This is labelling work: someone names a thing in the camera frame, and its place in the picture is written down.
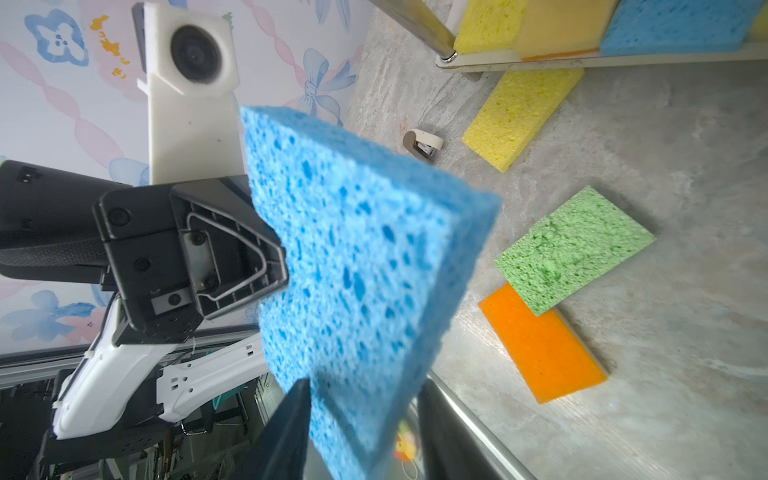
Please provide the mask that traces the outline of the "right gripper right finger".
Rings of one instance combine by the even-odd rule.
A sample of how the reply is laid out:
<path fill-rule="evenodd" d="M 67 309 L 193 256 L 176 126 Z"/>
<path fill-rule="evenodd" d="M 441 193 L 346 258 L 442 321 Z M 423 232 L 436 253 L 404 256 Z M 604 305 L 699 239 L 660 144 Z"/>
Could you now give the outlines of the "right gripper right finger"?
<path fill-rule="evenodd" d="M 492 478 L 492 466 L 431 379 L 418 395 L 417 412 L 428 479 Z"/>

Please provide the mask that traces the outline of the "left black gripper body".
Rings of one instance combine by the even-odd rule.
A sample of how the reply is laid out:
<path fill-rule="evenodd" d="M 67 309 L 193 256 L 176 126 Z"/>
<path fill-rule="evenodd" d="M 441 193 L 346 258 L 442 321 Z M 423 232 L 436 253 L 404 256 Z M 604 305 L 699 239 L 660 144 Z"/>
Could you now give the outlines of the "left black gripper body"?
<path fill-rule="evenodd" d="M 117 345 L 182 343 L 288 284 L 245 175 L 111 191 L 94 216 L 121 301 Z"/>

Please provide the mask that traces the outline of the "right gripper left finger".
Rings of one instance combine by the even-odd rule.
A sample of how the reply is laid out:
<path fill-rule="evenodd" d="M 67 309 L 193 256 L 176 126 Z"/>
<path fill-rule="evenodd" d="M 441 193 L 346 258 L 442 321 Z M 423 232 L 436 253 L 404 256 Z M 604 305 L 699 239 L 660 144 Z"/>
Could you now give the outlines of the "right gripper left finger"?
<path fill-rule="evenodd" d="M 302 479 L 309 441 L 311 388 L 297 380 L 236 469 L 237 479 Z"/>

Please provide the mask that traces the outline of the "orange sponge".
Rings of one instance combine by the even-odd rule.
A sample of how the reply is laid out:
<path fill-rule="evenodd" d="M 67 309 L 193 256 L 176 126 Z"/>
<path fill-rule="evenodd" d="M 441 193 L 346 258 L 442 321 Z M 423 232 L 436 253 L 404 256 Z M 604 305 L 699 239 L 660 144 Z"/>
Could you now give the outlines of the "orange sponge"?
<path fill-rule="evenodd" d="M 559 313 L 534 314 L 510 285 L 478 303 L 540 404 L 597 386 L 607 371 Z"/>

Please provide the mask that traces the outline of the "blue sponge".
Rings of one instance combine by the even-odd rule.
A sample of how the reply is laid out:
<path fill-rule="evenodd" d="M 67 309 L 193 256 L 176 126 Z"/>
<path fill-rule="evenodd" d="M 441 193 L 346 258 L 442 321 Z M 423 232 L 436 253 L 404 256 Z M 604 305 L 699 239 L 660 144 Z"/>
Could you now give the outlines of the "blue sponge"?
<path fill-rule="evenodd" d="M 624 56 L 734 51 L 763 5 L 758 0 L 623 0 L 600 52 Z"/>
<path fill-rule="evenodd" d="M 252 201 L 289 282 L 259 305 L 283 389 L 308 379 L 309 434 L 336 479 L 381 479 L 501 198 L 283 107 L 241 111 Z"/>

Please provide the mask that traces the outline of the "light green sponge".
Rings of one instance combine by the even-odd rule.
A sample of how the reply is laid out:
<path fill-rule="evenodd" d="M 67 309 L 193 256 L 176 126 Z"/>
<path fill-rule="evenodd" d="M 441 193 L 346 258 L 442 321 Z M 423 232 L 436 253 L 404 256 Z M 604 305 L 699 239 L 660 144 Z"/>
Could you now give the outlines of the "light green sponge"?
<path fill-rule="evenodd" d="M 495 265 L 540 316 L 654 243 L 656 237 L 590 186 L 503 251 Z"/>

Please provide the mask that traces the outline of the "pale yellow worn sponge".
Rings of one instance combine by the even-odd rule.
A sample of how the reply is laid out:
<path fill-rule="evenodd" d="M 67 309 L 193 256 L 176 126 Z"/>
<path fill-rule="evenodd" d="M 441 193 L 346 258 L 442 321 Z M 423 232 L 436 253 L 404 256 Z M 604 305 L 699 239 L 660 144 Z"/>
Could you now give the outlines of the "pale yellow worn sponge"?
<path fill-rule="evenodd" d="M 514 51 L 538 59 L 599 49 L 617 0 L 529 1 Z"/>

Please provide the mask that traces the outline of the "yellow sponge front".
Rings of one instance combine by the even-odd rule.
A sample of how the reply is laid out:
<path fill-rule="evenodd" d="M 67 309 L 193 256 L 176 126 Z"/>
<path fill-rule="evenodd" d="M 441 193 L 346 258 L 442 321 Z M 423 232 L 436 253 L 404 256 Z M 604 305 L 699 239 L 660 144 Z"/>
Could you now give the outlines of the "yellow sponge front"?
<path fill-rule="evenodd" d="M 768 40 L 768 2 L 765 2 L 749 29 L 747 39 L 755 42 Z"/>

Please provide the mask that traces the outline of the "bright yellow sponge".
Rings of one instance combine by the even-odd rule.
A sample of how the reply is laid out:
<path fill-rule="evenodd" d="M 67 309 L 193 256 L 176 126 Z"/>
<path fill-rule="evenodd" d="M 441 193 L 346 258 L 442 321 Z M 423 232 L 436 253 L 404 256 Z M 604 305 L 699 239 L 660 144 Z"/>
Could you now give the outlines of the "bright yellow sponge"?
<path fill-rule="evenodd" d="M 469 0 L 454 43 L 458 54 L 511 49 L 528 0 Z"/>

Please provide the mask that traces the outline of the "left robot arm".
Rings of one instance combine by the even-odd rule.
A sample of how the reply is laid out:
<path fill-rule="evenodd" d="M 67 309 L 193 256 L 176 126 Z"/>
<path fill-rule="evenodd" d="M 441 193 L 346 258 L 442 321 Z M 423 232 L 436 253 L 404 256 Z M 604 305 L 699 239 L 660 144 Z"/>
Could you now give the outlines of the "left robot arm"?
<path fill-rule="evenodd" d="M 5 160 L 1 272 L 113 293 L 101 331 L 57 380 L 35 476 L 122 456 L 267 370 L 253 334 L 168 361 L 199 326 L 286 286 L 285 251 L 244 175 L 132 187 Z"/>

